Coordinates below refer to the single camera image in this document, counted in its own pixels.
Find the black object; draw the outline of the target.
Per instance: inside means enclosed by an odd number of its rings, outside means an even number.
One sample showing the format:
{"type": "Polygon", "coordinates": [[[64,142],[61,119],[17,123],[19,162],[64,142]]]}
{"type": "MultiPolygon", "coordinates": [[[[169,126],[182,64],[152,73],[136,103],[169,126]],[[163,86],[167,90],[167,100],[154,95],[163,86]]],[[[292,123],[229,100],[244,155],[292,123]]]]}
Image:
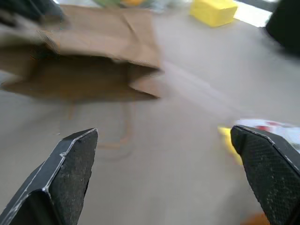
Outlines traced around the black object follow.
{"type": "Polygon", "coordinates": [[[300,57],[300,0],[280,0],[265,30],[287,52],[300,57]]]}

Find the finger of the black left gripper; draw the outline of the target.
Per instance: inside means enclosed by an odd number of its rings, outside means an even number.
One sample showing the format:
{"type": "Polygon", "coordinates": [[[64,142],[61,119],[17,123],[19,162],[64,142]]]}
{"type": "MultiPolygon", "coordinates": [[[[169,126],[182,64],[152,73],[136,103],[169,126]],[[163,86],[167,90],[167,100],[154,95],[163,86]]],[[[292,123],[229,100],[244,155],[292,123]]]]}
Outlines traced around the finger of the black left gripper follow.
{"type": "Polygon", "coordinates": [[[17,16],[36,23],[61,21],[64,14],[54,0],[0,0],[0,23],[17,25],[17,16]]]}

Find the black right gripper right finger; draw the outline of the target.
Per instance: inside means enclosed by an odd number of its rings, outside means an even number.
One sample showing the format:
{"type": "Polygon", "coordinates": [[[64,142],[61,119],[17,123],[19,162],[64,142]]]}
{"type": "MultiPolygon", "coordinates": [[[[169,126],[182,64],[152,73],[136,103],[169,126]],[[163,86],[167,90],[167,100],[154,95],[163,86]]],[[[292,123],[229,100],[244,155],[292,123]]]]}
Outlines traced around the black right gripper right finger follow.
{"type": "Polygon", "coordinates": [[[270,225],[300,225],[300,153],[283,137],[243,125],[231,142],[270,225]]]}

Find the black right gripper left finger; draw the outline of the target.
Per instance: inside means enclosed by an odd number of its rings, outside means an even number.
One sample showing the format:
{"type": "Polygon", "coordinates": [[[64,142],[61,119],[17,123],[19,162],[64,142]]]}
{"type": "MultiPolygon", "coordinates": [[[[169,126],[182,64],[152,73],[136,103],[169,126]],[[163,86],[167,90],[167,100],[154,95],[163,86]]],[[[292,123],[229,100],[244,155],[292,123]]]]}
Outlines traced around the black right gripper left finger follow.
{"type": "Polygon", "coordinates": [[[97,142],[96,128],[61,139],[6,205],[0,225],[77,225],[97,142]]]}

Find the orange plush toy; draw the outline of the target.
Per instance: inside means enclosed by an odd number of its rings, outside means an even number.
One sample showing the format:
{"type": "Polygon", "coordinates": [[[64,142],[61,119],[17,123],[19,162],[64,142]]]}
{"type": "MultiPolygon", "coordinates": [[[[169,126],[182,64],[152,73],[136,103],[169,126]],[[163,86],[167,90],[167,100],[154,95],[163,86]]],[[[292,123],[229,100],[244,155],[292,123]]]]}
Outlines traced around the orange plush toy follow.
{"type": "Polygon", "coordinates": [[[270,225],[264,213],[257,213],[242,221],[240,225],[270,225]]]}

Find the brown paper bag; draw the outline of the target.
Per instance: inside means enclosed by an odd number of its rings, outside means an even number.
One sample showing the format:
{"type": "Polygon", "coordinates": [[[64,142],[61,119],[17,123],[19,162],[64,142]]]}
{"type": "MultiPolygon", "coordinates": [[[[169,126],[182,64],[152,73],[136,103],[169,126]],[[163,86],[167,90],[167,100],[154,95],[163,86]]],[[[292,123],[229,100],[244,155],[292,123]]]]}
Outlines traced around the brown paper bag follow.
{"type": "Polygon", "coordinates": [[[68,103],[161,97],[160,49],[152,13],[59,5],[40,23],[0,23],[0,89],[68,103]]]}

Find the yellow block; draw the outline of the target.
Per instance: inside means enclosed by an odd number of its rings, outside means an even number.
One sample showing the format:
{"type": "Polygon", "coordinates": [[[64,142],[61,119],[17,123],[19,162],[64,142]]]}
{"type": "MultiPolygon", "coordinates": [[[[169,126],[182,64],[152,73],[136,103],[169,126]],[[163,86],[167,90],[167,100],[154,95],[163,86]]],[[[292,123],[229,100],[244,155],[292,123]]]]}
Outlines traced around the yellow block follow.
{"type": "Polygon", "coordinates": [[[238,5],[233,0],[193,0],[189,14],[210,27],[234,21],[238,5]]]}

